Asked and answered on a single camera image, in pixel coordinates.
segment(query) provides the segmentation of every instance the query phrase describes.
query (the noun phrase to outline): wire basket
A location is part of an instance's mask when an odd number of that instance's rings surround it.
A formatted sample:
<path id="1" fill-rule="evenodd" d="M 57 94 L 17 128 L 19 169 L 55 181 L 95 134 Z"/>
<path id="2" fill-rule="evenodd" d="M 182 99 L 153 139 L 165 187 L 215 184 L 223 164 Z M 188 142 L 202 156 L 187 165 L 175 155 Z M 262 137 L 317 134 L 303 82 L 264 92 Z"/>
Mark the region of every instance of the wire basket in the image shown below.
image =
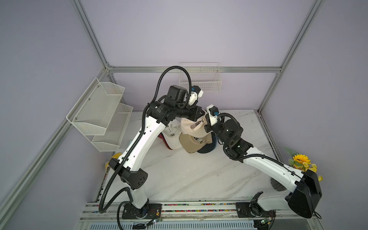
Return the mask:
<path id="1" fill-rule="evenodd" d="M 192 85 L 199 86 L 203 92 L 220 92 L 222 83 L 219 72 L 220 63 L 181 62 L 180 66 L 188 71 Z M 180 71 L 179 86 L 189 88 L 187 75 L 183 71 Z"/>
<path id="2" fill-rule="evenodd" d="M 69 120 L 83 135 L 104 135 L 121 100 L 124 87 L 111 82 L 99 82 L 77 114 Z"/>
<path id="3" fill-rule="evenodd" d="M 91 141 L 100 152 L 119 149 L 132 111 L 133 107 L 119 103 L 105 135 L 96 135 Z"/>
<path id="4" fill-rule="evenodd" d="M 123 139 L 133 107 L 120 103 L 124 87 L 111 82 L 91 83 L 88 98 L 81 98 L 67 115 L 67 120 L 100 152 L 116 151 Z"/>

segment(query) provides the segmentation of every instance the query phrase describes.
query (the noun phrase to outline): marble table surface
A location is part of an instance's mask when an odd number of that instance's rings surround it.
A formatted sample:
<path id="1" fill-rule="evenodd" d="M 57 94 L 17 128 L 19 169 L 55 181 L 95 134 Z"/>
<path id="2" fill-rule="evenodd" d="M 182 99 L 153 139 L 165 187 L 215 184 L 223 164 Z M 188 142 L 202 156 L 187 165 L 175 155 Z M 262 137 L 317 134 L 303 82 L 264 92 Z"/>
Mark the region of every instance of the marble table surface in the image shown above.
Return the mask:
<path id="1" fill-rule="evenodd" d="M 220 110 L 232 114 L 244 131 L 242 138 L 263 153 L 275 157 L 254 110 Z M 141 127 L 142 112 L 133 112 L 120 149 L 124 152 Z M 206 154 L 188 153 L 183 148 L 170 150 L 157 138 L 143 160 L 148 173 L 144 184 L 150 201 L 226 201 L 249 200 L 257 192 L 272 192 L 270 177 L 239 161 L 230 160 L 222 145 Z M 105 184 L 113 170 L 109 170 Z M 112 183 L 106 201 L 125 187 L 119 177 Z M 115 202 L 129 200 L 126 193 Z"/>

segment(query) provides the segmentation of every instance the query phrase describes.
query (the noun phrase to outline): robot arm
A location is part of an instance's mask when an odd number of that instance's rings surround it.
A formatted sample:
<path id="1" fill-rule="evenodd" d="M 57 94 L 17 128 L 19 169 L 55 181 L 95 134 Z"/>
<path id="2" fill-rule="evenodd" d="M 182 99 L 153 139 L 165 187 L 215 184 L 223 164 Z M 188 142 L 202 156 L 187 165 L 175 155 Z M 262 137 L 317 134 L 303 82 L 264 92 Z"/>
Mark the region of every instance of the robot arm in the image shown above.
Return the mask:
<path id="1" fill-rule="evenodd" d="M 127 150 L 118 159 L 110 160 L 111 168 L 123 182 L 130 186 L 128 194 L 131 208 L 135 210 L 137 217 L 146 215 L 148 207 L 148 199 L 142 187 L 148 174 L 140 168 L 143 158 L 158 134 L 170 121 L 176 117 L 196 121 L 205 114 L 202 108 L 196 105 L 202 94 L 203 91 L 198 86 L 191 87 L 190 94 L 188 94 L 185 88 L 172 85 L 167 95 L 149 104 L 145 117 L 144 133 L 141 135 L 141 129 Z M 189 96 L 188 103 L 187 101 L 184 103 L 186 95 Z M 207 133 L 214 132 L 216 134 L 224 144 L 224 153 L 231 160 L 238 160 L 258 168 L 276 179 L 288 190 L 287 192 L 271 194 L 257 193 L 251 202 L 253 210 L 262 213 L 273 209 L 291 209 L 300 216 L 311 218 L 314 208 L 322 196 L 317 175 L 311 170 L 302 172 L 285 165 L 243 140 L 241 138 L 243 128 L 230 114 L 219 113 L 214 105 L 208 106 L 207 112 L 205 130 Z M 230 117 L 230 119 L 225 121 L 224 117 Z"/>

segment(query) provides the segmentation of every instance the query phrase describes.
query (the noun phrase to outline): yellow object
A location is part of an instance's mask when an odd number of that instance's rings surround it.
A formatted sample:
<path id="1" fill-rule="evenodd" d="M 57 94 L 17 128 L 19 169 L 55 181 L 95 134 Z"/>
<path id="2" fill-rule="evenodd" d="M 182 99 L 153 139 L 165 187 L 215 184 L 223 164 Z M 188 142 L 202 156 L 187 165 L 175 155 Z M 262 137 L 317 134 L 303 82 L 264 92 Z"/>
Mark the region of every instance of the yellow object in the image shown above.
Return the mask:
<path id="1" fill-rule="evenodd" d="M 300 170 L 302 170 L 303 172 L 305 172 L 305 169 L 304 169 L 304 167 L 303 167 L 303 166 L 297 166 L 296 164 L 294 164 L 294 168 L 296 168 L 296 169 L 300 169 Z"/>
<path id="2" fill-rule="evenodd" d="M 297 162 L 299 162 L 299 163 L 301 163 L 301 164 L 303 164 L 303 162 L 306 162 L 306 163 L 308 163 L 308 164 L 310 164 L 310 163 L 311 163 L 311 160 L 310 160 L 310 159 L 308 159 L 308 157 L 307 157 L 307 156 L 305 156 L 305 155 L 301 155 L 301 154 L 294 155 L 294 156 L 293 156 L 293 160 L 294 160 L 294 161 L 297 161 Z"/>
<path id="3" fill-rule="evenodd" d="M 119 156 L 121 156 L 121 153 L 117 153 L 117 154 L 115 154 L 114 156 L 112 156 L 112 157 L 111 157 L 111 159 L 112 159 L 112 158 L 118 159 L 118 158 L 119 158 Z M 107 170 L 107 167 L 109 167 L 109 162 L 107 162 L 107 163 L 105 164 L 105 171 Z"/>
<path id="4" fill-rule="evenodd" d="M 312 170 L 313 172 L 317 172 L 317 165 L 316 164 L 312 164 L 312 167 L 309 168 L 309 170 Z"/>
<path id="5" fill-rule="evenodd" d="M 303 162 L 303 166 L 308 169 L 309 168 L 309 164 L 307 162 Z"/>

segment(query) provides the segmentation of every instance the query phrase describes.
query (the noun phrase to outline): stack of caps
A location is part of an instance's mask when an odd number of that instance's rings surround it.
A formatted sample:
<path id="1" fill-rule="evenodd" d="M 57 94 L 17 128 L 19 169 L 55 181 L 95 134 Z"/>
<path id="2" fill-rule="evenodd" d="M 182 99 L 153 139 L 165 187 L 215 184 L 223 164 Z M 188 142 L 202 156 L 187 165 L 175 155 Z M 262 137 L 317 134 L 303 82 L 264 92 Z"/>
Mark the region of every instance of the stack of caps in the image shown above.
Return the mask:
<path id="1" fill-rule="evenodd" d="M 181 135 L 180 122 L 178 120 L 170 121 L 167 127 L 159 134 L 166 147 L 169 149 L 178 149 L 181 147 L 179 137 Z"/>
<path id="2" fill-rule="evenodd" d="M 181 131 L 179 141 L 188 153 L 208 153 L 216 147 L 216 136 L 213 132 L 206 133 L 207 124 L 205 115 L 197 121 L 186 118 L 181 119 Z"/>

